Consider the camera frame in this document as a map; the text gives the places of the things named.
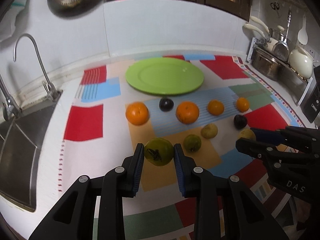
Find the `yellowish round fruit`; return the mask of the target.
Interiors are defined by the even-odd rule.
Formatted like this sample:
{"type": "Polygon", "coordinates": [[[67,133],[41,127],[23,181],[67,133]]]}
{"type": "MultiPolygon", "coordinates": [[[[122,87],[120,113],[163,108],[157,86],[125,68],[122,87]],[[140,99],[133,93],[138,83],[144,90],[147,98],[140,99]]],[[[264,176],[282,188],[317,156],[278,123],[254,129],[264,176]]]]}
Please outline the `yellowish round fruit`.
{"type": "Polygon", "coordinates": [[[255,133],[251,129],[248,129],[248,128],[240,131],[240,133],[238,134],[238,139],[241,139],[241,138],[256,141],[255,133]]]}

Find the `dark purple plum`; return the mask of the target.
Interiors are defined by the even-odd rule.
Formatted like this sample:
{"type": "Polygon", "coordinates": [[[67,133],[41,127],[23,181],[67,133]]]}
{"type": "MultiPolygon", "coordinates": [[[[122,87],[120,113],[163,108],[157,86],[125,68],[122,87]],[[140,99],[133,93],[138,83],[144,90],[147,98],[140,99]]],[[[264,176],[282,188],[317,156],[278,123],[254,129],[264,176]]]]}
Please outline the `dark purple plum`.
{"type": "Polygon", "coordinates": [[[236,129],[243,129],[247,126],[247,118],[243,115],[237,114],[234,116],[233,123],[236,129]]]}
{"type": "Polygon", "coordinates": [[[173,109],[174,102],[170,98],[161,98],[159,101],[159,109],[163,112],[169,112],[173,109]]]}

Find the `small orange tangerine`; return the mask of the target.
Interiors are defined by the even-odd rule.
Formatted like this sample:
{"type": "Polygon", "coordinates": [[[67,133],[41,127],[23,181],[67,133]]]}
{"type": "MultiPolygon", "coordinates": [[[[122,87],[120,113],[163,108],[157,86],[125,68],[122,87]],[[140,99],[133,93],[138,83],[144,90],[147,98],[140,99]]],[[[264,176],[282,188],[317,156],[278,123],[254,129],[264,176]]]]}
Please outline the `small orange tangerine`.
{"type": "Polygon", "coordinates": [[[246,98],[240,97],[236,101],[236,107],[238,111],[240,111],[241,113],[244,113],[249,110],[250,104],[246,98]]]}

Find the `yellow-brown round fruit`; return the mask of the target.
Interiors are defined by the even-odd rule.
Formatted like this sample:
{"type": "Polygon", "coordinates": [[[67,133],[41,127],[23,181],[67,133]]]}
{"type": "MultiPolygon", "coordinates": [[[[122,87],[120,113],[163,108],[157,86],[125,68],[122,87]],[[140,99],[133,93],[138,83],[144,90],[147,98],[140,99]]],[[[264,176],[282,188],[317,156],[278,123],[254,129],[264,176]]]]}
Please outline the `yellow-brown round fruit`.
{"type": "Polygon", "coordinates": [[[218,134],[218,127],[214,123],[207,124],[201,129],[201,135],[206,139],[212,139],[218,134]]]}

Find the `small orange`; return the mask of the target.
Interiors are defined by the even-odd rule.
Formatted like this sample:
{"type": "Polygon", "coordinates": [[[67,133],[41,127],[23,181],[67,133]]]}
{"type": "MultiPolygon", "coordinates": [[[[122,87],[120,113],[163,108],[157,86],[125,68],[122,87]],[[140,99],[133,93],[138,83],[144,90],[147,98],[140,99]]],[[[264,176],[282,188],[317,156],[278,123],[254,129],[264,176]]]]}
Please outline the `small orange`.
{"type": "Polygon", "coordinates": [[[207,105],[207,111],[214,116],[221,115],[225,110],[223,103],[219,100],[210,100],[207,105]]]}

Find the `black appliance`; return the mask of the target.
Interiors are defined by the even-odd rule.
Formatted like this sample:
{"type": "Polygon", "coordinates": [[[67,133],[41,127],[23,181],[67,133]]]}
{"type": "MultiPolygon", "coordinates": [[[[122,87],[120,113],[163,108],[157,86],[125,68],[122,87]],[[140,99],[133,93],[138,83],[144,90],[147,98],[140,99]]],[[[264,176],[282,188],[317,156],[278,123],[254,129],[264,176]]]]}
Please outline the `black appliance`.
{"type": "Polygon", "coordinates": [[[319,66],[313,69],[307,88],[302,102],[302,112],[307,120],[313,123],[319,114],[319,66]]]}

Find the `dish rack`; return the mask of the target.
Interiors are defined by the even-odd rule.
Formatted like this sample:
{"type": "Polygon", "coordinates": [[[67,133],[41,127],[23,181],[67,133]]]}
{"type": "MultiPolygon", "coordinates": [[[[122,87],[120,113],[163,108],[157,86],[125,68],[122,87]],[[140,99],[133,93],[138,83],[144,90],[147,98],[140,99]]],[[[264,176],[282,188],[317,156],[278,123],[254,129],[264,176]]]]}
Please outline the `dish rack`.
{"type": "Polygon", "coordinates": [[[262,41],[252,38],[246,61],[265,77],[284,85],[297,106],[306,103],[315,87],[315,78],[302,78],[291,66],[261,47],[262,41]]]}

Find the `steel pot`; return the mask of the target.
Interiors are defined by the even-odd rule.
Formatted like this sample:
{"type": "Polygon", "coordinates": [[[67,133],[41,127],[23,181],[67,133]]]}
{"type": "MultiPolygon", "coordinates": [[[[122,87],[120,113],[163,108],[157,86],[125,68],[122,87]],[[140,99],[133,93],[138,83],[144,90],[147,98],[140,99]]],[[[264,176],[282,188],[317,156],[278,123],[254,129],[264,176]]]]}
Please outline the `steel pot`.
{"type": "Polygon", "coordinates": [[[259,47],[253,49],[251,64],[258,72],[273,81],[279,80],[285,67],[282,61],[259,47]]]}

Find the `cream kettle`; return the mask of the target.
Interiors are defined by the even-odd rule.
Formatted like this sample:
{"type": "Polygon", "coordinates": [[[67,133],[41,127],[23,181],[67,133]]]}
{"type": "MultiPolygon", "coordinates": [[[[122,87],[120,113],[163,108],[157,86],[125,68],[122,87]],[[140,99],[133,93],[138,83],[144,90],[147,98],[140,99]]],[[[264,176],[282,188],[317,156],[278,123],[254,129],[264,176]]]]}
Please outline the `cream kettle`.
{"type": "Polygon", "coordinates": [[[289,54],[289,64],[302,78],[309,79],[313,73],[314,60],[304,48],[296,46],[289,54]]]}

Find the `stainless steel sink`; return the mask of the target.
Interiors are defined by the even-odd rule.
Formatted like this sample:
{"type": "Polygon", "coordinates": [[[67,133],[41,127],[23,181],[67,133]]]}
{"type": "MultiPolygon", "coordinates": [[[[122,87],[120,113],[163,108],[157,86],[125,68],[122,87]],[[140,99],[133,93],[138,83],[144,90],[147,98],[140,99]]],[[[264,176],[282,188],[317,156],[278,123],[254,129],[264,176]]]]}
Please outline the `stainless steel sink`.
{"type": "Polygon", "coordinates": [[[1,123],[1,196],[34,212],[39,157],[57,102],[45,100],[1,123]]]}

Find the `large orange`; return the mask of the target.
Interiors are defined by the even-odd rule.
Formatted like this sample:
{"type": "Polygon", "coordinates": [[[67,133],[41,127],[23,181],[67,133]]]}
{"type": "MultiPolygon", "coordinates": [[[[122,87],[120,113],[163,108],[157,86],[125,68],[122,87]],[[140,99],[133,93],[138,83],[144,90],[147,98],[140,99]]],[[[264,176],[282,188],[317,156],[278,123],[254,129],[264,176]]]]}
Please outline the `large orange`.
{"type": "Polygon", "coordinates": [[[149,119],[149,110],[143,102],[133,102],[126,108],[125,116],[133,125],[140,126],[149,119]]]}

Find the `black scissors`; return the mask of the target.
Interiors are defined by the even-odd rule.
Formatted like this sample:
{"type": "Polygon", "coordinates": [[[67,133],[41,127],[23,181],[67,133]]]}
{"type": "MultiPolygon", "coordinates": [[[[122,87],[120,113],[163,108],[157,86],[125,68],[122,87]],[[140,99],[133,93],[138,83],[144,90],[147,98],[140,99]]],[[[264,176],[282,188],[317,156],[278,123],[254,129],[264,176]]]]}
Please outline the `black scissors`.
{"type": "Polygon", "coordinates": [[[280,13],[279,13],[280,5],[279,5],[279,3],[278,2],[271,2],[270,7],[272,10],[274,10],[277,13],[278,18],[280,18],[280,13]]]}

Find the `green plate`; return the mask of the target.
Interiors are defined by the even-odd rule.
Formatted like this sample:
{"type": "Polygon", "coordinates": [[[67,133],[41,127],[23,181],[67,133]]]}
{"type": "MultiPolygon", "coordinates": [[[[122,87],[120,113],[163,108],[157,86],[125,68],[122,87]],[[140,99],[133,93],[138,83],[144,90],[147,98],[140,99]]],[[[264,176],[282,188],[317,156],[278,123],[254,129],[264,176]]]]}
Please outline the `green plate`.
{"type": "Polygon", "coordinates": [[[204,74],[188,61],[171,57],[143,59],[129,66],[127,83],[134,89],[155,95],[180,95],[200,88],[204,74]]]}

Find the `teal white paper pack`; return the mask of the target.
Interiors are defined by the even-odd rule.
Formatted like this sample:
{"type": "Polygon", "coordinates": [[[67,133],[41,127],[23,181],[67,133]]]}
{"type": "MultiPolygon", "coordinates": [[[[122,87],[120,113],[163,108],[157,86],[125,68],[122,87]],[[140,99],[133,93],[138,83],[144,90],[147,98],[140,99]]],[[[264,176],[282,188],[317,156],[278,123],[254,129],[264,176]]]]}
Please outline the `teal white paper pack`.
{"type": "Polygon", "coordinates": [[[4,19],[7,20],[12,26],[15,26],[17,15],[25,8],[27,0],[14,0],[5,13],[4,19]]]}

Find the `cream handled pan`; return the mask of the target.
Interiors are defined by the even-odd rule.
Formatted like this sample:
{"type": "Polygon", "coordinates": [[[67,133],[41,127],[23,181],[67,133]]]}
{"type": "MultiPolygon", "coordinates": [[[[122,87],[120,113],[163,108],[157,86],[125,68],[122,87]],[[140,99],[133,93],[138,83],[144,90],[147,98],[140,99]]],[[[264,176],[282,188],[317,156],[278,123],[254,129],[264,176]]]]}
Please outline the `cream handled pan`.
{"type": "Polygon", "coordinates": [[[260,41],[260,44],[265,50],[272,52],[276,43],[284,40],[285,29],[282,26],[278,25],[277,29],[269,28],[261,19],[255,17],[255,16],[251,16],[250,20],[253,21],[254,23],[257,23],[258,25],[260,25],[263,29],[261,30],[260,28],[254,26],[250,23],[245,23],[243,25],[243,27],[248,30],[257,32],[263,38],[260,41]]]}

